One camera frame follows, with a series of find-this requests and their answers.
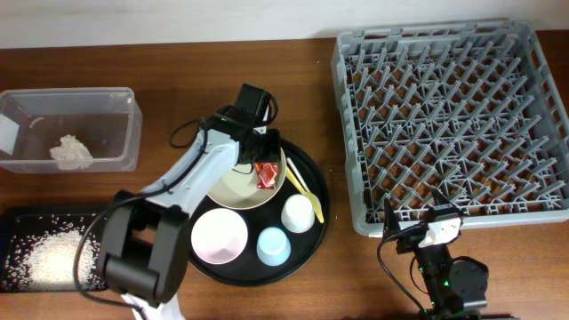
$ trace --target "rice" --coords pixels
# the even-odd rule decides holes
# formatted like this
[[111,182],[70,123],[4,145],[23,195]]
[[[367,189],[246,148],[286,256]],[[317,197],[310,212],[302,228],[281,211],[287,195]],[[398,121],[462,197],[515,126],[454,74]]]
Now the rice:
[[[84,226],[74,227],[71,222],[63,222],[52,233],[45,231],[41,236],[26,236],[16,242],[12,260],[6,257],[3,287],[8,291],[75,290],[73,262],[83,230]],[[78,275],[86,289],[103,285],[93,274],[99,249],[100,244],[91,236],[81,252]]]

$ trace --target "wooden table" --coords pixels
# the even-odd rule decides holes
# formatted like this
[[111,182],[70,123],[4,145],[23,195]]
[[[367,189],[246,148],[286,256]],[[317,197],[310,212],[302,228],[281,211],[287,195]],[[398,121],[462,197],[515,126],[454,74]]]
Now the wooden table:
[[[562,98],[569,103],[568,32],[540,32]],[[15,175],[0,171],[2,209],[17,204],[90,204],[120,188],[140,190],[183,154],[168,146],[173,128],[232,103],[241,83],[273,93],[281,112],[274,127],[312,156],[325,173],[332,221],[322,246],[297,273],[277,284],[237,288],[189,267],[179,291],[187,318],[400,319],[416,307],[388,279],[376,259],[379,239],[354,231],[344,174],[344,145],[335,108],[330,60],[334,39],[231,44],[157,44],[0,51],[0,90],[126,86],[144,115],[135,172]],[[490,268],[486,314],[524,319],[569,315],[569,225],[469,230],[451,246]],[[384,259],[412,285],[411,255]],[[118,298],[113,292],[101,296]],[[76,293],[0,295],[3,319],[132,319],[128,309],[102,306]]]

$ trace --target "light blue cup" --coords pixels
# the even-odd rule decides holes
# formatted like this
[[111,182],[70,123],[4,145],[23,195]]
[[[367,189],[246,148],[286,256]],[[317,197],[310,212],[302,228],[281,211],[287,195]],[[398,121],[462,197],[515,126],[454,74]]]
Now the light blue cup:
[[275,267],[282,265],[291,255],[291,243],[279,228],[264,229],[257,241],[257,255],[262,263]]

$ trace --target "yellow spoon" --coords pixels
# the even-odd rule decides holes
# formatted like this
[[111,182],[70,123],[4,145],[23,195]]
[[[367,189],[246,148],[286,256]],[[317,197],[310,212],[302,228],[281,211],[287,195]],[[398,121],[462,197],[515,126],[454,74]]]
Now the yellow spoon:
[[299,181],[296,180],[296,177],[294,176],[293,172],[291,172],[288,168],[286,169],[286,178],[288,178],[288,180],[290,180],[293,183],[293,185],[299,190],[299,192],[303,196],[307,197],[310,200],[310,202],[312,203],[312,208],[314,208],[314,213],[317,215],[318,221],[320,221],[320,223],[324,223],[324,215],[322,215],[322,206],[320,205],[320,200],[318,200],[318,197],[313,193],[306,192],[306,190],[304,190]]

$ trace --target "beige bowl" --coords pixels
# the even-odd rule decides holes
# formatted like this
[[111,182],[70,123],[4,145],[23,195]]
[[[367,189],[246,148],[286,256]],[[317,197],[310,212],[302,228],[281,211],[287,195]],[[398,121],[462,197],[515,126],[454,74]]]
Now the beige bowl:
[[229,209],[246,210],[265,204],[283,186],[286,179],[286,157],[281,149],[281,159],[277,163],[275,188],[272,190],[257,188],[257,172],[253,170],[249,174],[249,164],[238,164],[235,170],[239,172],[227,172],[217,183],[213,185],[207,194],[215,203]]

